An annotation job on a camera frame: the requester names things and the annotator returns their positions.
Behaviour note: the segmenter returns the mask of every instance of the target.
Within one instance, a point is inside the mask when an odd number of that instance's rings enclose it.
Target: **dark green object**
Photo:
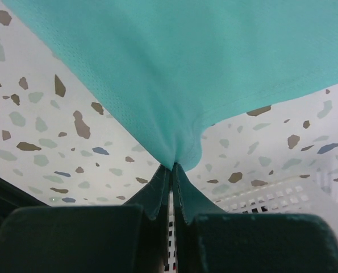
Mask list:
[[[123,206],[16,210],[0,228],[0,272],[161,273],[169,175],[161,166]]]
[[[180,273],[336,272],[338,243],[319,217],[228,214],[175,164],[123,206],[50,208],[0,180],[0,272],[162,273],[173,191]],[[14,211],[16,207],[31,206]]]
[[[224,213],[179,165],[173,194],[179,272],[338,272],[337,240],[317,216]]]

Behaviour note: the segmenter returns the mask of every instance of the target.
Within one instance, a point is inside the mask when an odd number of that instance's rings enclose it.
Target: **white plastic basket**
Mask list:
[[[315,214],[329,224],[338,238],[338,204],[310,179],[292,177],[218,200],[216,205],[230,213]]]

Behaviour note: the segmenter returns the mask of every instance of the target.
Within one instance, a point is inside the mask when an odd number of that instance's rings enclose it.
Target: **terrazzo surface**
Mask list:
[[[338,85],[217,123],[202,146],[187,175],[213,201],[300,176],[338,202]],[[122,204],[158,165],[0,2],[0,177],[49,205]]]

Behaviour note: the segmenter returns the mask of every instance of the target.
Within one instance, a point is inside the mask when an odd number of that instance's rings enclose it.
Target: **turquoise fabric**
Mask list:
[[[338,0],[3,1],[168,168],[213,123],[338,83]]]

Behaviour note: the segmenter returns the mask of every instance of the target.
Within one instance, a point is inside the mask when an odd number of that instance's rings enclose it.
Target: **blue speckle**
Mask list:
[[[76,202],[76,200],[74,198],[70,198],[70,197],[65,197],[62,200],[66,203],[75,203]]]
[[[333,150],[335,147],[338,147],[338,143],[332,143],[332,144],[325,145],[322,148],[320,148],[320,150],[318,151],[318,154],[322,155],[330,150]]]
[[[101,154],[101,155],[109,155],[109,153],[105,149],[103,149],[102,147],[96,147],[96,148],[93,148],[92,150],[93,150],[93,152],[96,152],[96,153]]]
[[[58,171],[56,171],[54,173],[56,173],[57,175],[63,175],[63,176],[66,176],[66,177],[71,177],[71,175],[69,173],[66,173],[66,172],[58,172]]]

